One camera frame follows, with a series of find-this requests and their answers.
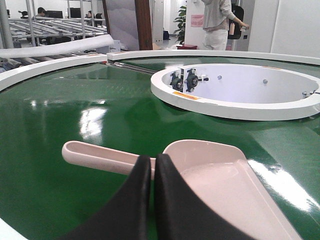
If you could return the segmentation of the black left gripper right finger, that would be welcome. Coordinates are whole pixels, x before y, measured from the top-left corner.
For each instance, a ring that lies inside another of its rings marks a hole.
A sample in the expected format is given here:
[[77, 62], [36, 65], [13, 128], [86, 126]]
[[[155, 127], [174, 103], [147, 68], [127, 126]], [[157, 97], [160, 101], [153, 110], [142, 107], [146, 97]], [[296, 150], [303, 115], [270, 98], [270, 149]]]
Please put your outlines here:
[[252, 239], [205, 204], [165, 153], [155, 160], [154, 211], [160, 240]]

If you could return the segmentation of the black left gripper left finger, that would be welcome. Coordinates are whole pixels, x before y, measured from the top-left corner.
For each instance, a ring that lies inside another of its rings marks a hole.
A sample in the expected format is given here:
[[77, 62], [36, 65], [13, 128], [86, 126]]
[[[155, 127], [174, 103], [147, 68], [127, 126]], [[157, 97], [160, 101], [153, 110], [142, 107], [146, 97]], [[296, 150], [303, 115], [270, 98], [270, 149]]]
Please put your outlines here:
[[60, 240], [147, 240], [151, 159], [140, 155], [112, 198]]

